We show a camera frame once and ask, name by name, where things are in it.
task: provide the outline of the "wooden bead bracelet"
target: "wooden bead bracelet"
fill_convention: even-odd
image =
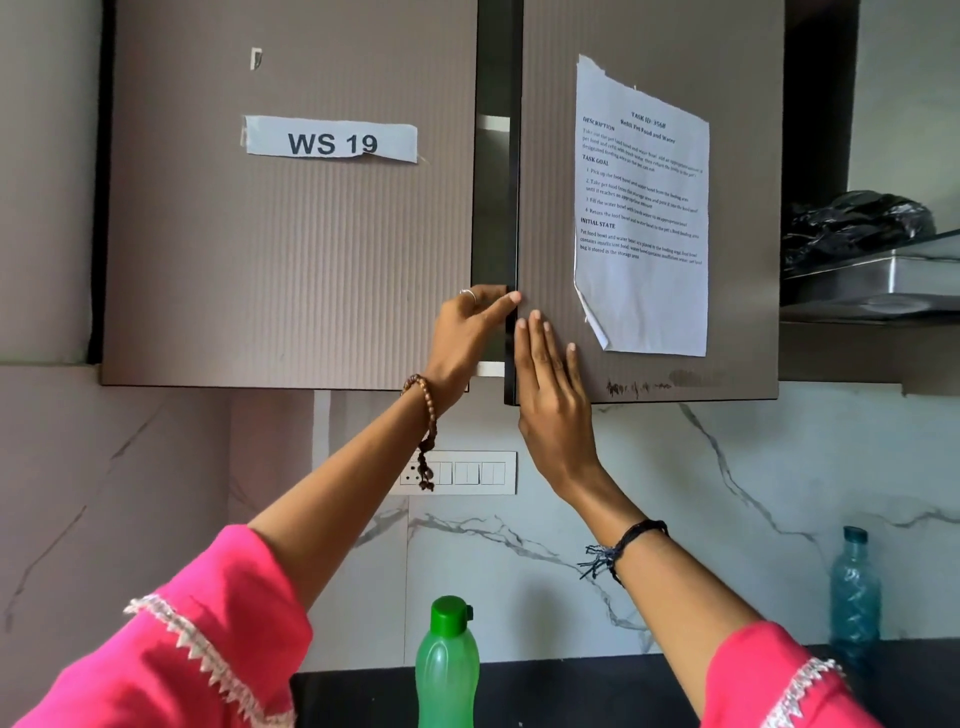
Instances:
[[[414,384],[418,384],[420,389],[423,390],[423,398],[426,400],[426,408],[430,416],[430,424],[427,428],[426,437],[420,442],[420,452],[417,454],[417,473],[420,475],[420,489],[432,492],[433,471],[430,469],[430,466],[426,464],[426,453],[432,450],[437,443],[437,411],[433,406],[433,397],[430,396],[430,387],[427,385],[426,379],[421,375],[410,376],[403,384],[402,394],[406,394],[407,390]]]

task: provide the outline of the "hand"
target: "hand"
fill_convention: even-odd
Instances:
[[[596,481],[603,472],[576,346],[567,347],[564,366],[552,327],[534,311],[529,323],[516,322],[514,352],[520,433],[537,470],[570,502],[578,484]]]
[[[520,303],[505,285],[475,285],[440,309],[433,327],[433,349],[423,376],[430,383],[437,416],[464,394],[491,332],[503,326]]]

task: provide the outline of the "vertical grooved texture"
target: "vertical grooved texture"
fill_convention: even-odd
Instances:
[[[768,0],[524,0],[518,288],[580,345],[590,398],[778,392],[783,6]],[[710,124],[707,356],[603,352],[573,288],[576,65]]]
[[[104,383],[397,389],[419,369],[469,284],[476,17],[122,3]],[[249,156],[245,114],[413,124],[420,163]]]

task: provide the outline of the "finger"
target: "finger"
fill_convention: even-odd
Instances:
[[[546,351],[550,355],[550,365],[553,367],[553,376],[557,379],[557,384],[560,385],[564,394],[572,395],[573,389],[570,387],[570,382],[566,379],[564,361],[557,352],[557,340],[553,335],[553,327],[550,326],[549,321],[543,322],[543,340],[546,342]]]
[[[566,347],[566,371],[570,377],[570,385],[573,387],[573,391],[584,398],[584,401],[589,401],[587,390],[584,388],[584,381],[580,377],[580,357],[577,356],[577,345],[572,342]]]
[[[540,389],[537,373],[534,371],[534,360],[530,357],[530,327],[524,319],[517,319],[514,328],[514,366],[522,409],[530,405]]]
[[[550,353],[546,350],[543,339],[543,315],[539,311],[530,314],[530,357],[534,360],[534,371],[537,372],[537,385],[540,389],[559,392],[553,364],[550,363]]]
[[[478,311],[482,311],[491,303],[504,296],[507,293],[505,285],[473,285],[469,289],[470,293],[464,291],[457,295],[454,301],[457,302],[457,308],[465,317],[472,316]]]
[[[501,326],[522,298],[519,291],[514,291],[491,303],[487,310],[478,314],[483,321],[484,328],[487,331],[492,331]]]

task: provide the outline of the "black thread bracelet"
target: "black thread bracelet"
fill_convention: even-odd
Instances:
[[[590,576],[595,579],[597,574],[600,573],[603,568],[606,568],[607,571],[610,572],[610,576],[613,577],[613,581],[623,586],[620,577],[616,575],[616,562],[623,556],[623,549],[629,546],[637,536],[647,531],[661,531],[664,536],[670,535],[670,532],[666,529],[666,523],[647,519],[646,521],[641,521],[640,523],[630,526],[627,532],[623,534],[623,538],[612,548],[607,548],[606,546],[587,546],[587,556],[593,556],[594,558],[593,561],[577,564],[581,569],[586,569],[586,571],[580,575],[580,578],[585,579]]]

